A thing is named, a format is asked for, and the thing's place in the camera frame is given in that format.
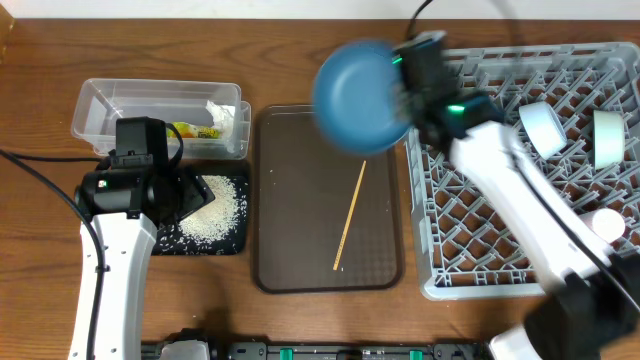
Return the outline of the yellow snack wrapper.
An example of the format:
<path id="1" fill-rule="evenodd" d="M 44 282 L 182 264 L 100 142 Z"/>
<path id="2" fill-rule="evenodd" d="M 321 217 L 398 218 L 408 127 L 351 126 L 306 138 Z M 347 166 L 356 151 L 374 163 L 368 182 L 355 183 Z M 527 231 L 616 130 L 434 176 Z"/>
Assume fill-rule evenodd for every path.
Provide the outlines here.
<path id="1" fill-rule="evenodd" d="M 213 128 L 201 125 L 193 125 L 186 122 L 167 123 L 167 136 L 182 139 L 219 139 L 222 133 Z"/>

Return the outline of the dark blue plate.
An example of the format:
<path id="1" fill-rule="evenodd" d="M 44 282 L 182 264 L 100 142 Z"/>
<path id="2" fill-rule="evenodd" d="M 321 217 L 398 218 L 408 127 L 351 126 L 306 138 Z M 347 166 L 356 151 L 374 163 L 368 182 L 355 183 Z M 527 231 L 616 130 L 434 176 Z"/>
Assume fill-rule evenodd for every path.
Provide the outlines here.
<path id="1" fill-rule="evenodd" d="M 358 155 L 384 152 L 411 128 L 401 59 L 384 41 L 364 40 L 336 49 L 314 80 L 312 106 L 323 135 Z"/>

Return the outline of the white tissue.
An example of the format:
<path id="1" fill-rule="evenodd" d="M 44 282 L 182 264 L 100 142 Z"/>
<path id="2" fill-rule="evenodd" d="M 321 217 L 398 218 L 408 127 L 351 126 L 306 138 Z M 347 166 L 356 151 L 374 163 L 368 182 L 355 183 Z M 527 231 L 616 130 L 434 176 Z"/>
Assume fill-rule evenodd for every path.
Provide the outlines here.
<path id="1" fill-rule="evenodd" d="M 206 103 L 205 109 L 212 117 L 211 127 L 221 139 L 229 138 L 233 133 L 236 108 L 231 105 L 218 105 L 212 101 Z"/>

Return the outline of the orange chopstick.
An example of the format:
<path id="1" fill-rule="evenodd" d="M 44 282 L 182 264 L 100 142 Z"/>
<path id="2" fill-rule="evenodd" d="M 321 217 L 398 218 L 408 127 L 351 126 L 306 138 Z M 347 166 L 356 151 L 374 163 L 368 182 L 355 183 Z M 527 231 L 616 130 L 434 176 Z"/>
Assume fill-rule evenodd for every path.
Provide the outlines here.
<path id="1" fill-rule="evenodd" d="M 357 201 L 358 201 L 358 197 L 359 197 L 362 181 L 363 181 L 364 174 L 365 174 L 365 171 L 366 171 L 366 166 L 367 166 L 367 160 L 363 160 L 362 166 L 361 166 L 361 169 L 360 169 L 360 172 L 359 172 L 359 176 L 358 176 L 358 179 L 356 181 L 355 188 L 354 188 L 354 192 L 353 192 L 353 195 L 352 195 L 352 199 L 351 199 L 351 202 L 350 202 L 350 206 L 349 206 L 349 210 L 348 210 L 347 217 L 346 217 L 346 220 L 345 220 L 345 224 L 344 224 L 344 227 L 343 227 L 343 231 L 342 231 L 342 234 L 341 234 L 339 246 L 338 246 L 338 249 L 337 249 L 337 252 L 336 252 L 336 256 L 335 256 L 335 259 L 334 259 L 334 263 L 333 263 L 333 266 L 332 266 L 332 270 L 333 271 L 338 271 L 339 270 L 340 261 L 341 261 L 342 254 L 343 254 L 343 251 L 344 251 L 344 247 L 345 247 L 345 244 L 346 244 L 346 240 L 347 240 L 347 237 L 348 237 L 348 233 L 349 233 L 350 225 L 351 225 L 351 222 L 352 222 L 353 214 L 354 214 L 354 211 L 355 211 L 355 207 L 356 207 L 356 204 L 357 204 Z"/>

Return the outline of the light blue bowl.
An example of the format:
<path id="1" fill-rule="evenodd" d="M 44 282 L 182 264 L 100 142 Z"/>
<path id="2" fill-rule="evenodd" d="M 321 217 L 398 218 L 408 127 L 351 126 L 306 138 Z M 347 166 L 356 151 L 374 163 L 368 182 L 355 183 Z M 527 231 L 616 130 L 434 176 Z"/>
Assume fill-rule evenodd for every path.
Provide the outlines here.
<path id="1" fill-rule="evenodd" d="M 526 134 L 544 160 L 562 150 L 567 137 L 558 115 L 546 102 L 532 103 L 518 109 Z"/>

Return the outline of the mint green bowl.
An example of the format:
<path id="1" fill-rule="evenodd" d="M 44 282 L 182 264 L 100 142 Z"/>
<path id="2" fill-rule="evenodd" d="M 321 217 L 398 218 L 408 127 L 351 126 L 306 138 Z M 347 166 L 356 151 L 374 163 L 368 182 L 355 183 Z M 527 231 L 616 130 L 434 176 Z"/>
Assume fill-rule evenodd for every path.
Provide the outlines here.
<path id="1" fill-rule="evenodd" d="M 593 113 L 594 168 L 604 169 L 624 159 L 624 119 L 615 112 Z"/>

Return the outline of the white pink cup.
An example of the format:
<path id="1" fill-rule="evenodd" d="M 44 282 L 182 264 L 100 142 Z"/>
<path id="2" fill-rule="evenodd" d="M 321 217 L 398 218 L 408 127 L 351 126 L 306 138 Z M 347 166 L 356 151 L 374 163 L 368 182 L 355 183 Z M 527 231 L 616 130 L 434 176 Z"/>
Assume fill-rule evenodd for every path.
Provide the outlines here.
<path id="1" fill-rule="evenodd" d="M 608 244 L 613 244 L 621 238 L 626 229 L 623 216 L 609 208 L 602 208 L 581 214 L 579 218 L 589 229 Z"/>

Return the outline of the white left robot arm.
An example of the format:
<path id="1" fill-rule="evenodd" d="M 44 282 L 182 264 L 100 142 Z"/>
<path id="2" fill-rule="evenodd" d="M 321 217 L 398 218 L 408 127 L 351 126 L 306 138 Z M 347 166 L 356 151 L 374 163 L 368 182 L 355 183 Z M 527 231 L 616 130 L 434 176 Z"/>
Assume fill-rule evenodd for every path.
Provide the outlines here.
<path id="1" fill-rule="evenodd" d="M 191 167 L 84 176 L 75 193 L 83 262 L 70 358 L 141 357 L 144 291 L 158 233 L 214 198 Z"/>

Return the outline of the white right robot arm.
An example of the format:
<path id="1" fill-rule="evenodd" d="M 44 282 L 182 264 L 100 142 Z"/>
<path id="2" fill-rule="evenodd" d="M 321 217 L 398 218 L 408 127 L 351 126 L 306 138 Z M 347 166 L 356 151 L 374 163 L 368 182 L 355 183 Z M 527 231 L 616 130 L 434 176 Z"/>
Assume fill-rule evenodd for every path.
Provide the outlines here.
<path id="1" fill-rule="evenodd" d="M 482 192 L 546 299 L 488 345 L 495 359 L 590 359 L 639 327 L 639 258 L 620 257 L 564 202 L 483 91 L 406 80 L 402 104 L 426 142 Z"/>

